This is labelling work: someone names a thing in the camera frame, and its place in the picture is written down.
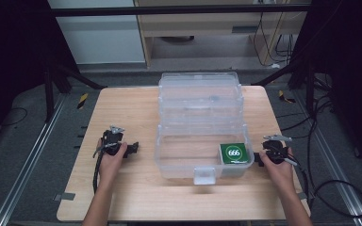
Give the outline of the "black horizontal frame bar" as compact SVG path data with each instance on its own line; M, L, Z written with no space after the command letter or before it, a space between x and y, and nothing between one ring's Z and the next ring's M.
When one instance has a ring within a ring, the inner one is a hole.
M125 8L54 8L46 14L55 17L75 16L125 16L125 15L171 15L199 13L253 13L309 11L310 4L264 4L264 5L202 5L158 6Z

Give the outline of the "yellow black striped tape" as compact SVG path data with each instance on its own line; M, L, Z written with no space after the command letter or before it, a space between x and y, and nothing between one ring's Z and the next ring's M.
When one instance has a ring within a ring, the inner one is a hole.
M79 102L78 102L78 104L77 104L76 109L81 109L81 108L83 108L84 104L86 103L86 100L87 100L88 96L89 96L88 93L83 93L83 94L80 96L80 99L79 99Z
M286 103L296 103L295 99L293 98L287 98L282 90L278 91L278 97L279 100L286 102Z

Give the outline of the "person's right hand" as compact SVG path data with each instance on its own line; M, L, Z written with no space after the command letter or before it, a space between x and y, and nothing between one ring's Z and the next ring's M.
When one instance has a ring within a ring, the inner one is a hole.
M292 165L287 162L275 164L269 159L264 151L260 151L259 156L264 163L264 167L267 169L278 192L282 196L287 194L295 194Z

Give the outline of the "white cabinet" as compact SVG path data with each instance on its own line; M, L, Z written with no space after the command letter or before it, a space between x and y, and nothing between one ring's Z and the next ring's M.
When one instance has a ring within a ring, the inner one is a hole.
M51 9L134 7L133 0L48 0ZM137 17L57 17L78 65L144 63Z

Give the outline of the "green square box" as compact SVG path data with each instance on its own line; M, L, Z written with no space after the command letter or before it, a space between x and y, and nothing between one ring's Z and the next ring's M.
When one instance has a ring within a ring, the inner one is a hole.
M250 161L244 143L223 143L219 152L224 165L247 164Z

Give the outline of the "black metal stand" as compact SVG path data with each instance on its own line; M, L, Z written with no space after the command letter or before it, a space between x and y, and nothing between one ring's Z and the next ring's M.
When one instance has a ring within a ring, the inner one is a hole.
M76 71L73 71L63 65L50 64L45 67L43 75L45 86L46 122L52 120L54 115L53 86L56 86L60 93L69 93L72 90L72 86L67 79L68 76L92 89L105 88L105 86L99 85L83 76L81 73L77 73Z
M291 74L288 80L290 89L297 89L305 84L305 108L310 116L314 116L314 64L309 56L296 56L286 67L258 82L254 82L253 86L265 87L287 73Z

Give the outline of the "aluminium floor rail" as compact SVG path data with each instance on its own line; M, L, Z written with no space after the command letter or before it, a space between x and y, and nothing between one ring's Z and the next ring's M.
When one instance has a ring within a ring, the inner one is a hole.
M25 187L29 181L29 178L36 167L39 158L41 156L42 151L48 141L57 121L62 109L64 107L65 102L68 99L67 94L59 94L58 100L55 103L54 111L52 117L43 125L39 136L37 137L34 145L25 160L25 163L22 166L13 186L11 187L8 195L6 196L3 204L0 207L0 226L7 226L10 217L20 200Z
M339 195L347 207L347 217L351 218L356 226L362 226L362 193L357 187L348 181L344 170L337 162L320 127L318 126L317 117L319 112L322 111L325 107L328 107L331 104L331 101L324 101L324 96L322 96L319 100L311 104L306 100L308 95L303 96L300 91L296 90L293 91L293 95L303 110L304 115L308 118L310 130L308 133L306 162L308 181L312 185L312 189L316 192L319 192L325 186L335 184ZM322 182L318 185L314 183L311 175L310 151L312 141L316 142L318 151L321 154L326 168L328 168L328 171L332 177L331 180Z

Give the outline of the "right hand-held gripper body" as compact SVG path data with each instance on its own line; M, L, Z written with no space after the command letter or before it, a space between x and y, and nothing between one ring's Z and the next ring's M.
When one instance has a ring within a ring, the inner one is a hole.
M265 141L262 143L266 155L274 164L287 162L292 166L297 166L298 162L288 153L288 146L283 146L283 141L292 141L291 137L282 135L264 136Z

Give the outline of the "grey tape strip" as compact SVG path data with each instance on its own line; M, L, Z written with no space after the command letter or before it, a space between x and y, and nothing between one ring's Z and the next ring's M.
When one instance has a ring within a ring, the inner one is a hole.
M66 201L72 201L75 197L74 193L68 193L68 192L63 192L60 194L56 194L53 198L54 201L56 202L60 202L62 200L66 200Z

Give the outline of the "clear plastic storage box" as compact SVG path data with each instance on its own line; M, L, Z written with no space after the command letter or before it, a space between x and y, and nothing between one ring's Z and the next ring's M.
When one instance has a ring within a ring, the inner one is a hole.
M234 72L163 73L155 151L161 175L191 179L196 185L242 176L255 161L243 110L241 84ZM223 143L244 143L250 161L224 165L219 152Z

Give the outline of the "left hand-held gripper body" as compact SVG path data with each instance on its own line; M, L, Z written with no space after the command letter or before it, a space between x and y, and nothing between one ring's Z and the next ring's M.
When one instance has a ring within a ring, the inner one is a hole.
M115 125L110 125L101 137L101 146L96 149L92 157L95 157L98 153L108 153L109 155L115 155L122 145L124 129Z

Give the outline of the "person's left hand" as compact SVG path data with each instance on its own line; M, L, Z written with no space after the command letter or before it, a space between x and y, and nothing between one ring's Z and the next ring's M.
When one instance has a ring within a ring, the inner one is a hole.
M109 187L112 188L118 171L123 162L123 155L127 149L127 143L124 142L119 151L115 155L110 155L107 153L103 154L101 160L101 166L99 169L99 182L98 187Z

